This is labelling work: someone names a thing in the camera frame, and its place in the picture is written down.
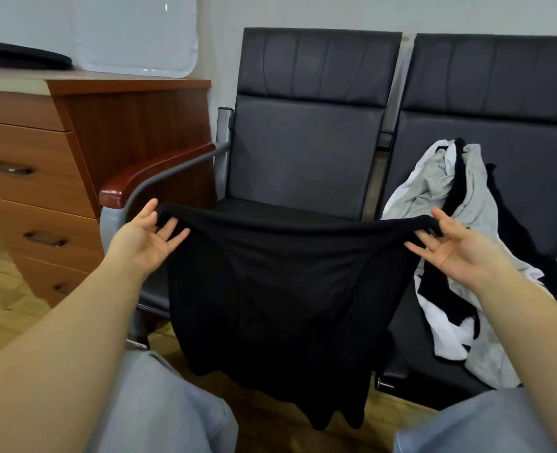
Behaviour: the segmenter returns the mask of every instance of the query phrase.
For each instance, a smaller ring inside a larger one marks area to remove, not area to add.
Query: metal armrest
[[[217,195],[218,199],[224,197],[230,148],[229,121],[232,115],[232,109],[220,108],[217,115],[215,143],[182,148],[131,165],[106,182],[98,195],[103,206],[100,214],[100,237],[105,253],[117,230],[125,224],[127,212],[134,200],[151,184],[160,182],[203,160],[215,158]]]

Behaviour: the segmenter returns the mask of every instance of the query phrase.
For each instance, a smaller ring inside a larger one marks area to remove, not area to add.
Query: wooden armrest
[[[177,167],[216,149],[213,143],[190,146],[144,160],[124,168],[110,178],[100,190],[98,199],[107,208],[120,209],[125,206],[132,192],[147,179],[170,168]]]

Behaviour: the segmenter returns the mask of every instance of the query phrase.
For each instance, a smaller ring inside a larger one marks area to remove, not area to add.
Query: chair armrest
[[[125,208],[147,186],[214,157],[226,149],[227,143],[206,143],[130,165],[104,184],[98,195],[100,204],[115,210]]]

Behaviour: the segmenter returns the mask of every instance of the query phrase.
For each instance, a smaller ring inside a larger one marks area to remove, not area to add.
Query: forearm
[[[0,452],[81,452],[114,382],[141,277],[94,271],[0,352]]]
[[[557,442],[557,302],[513,268],[476,294]]]

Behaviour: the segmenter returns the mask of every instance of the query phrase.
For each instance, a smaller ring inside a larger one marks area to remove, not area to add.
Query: floor
[[[34,297],[0,242],[0,350],[49,312]],[[238,453],[372,453],[391,451],[396,429],[427,419],[434,411],[370,387],[361,429],[350,428],[337,413],[325,431],[310,427],[293,404],[240,388],[222,373],[196,377],[188,369],[171,325],[150,335],[161,353],[189,381],[224,398],[239,421]]]

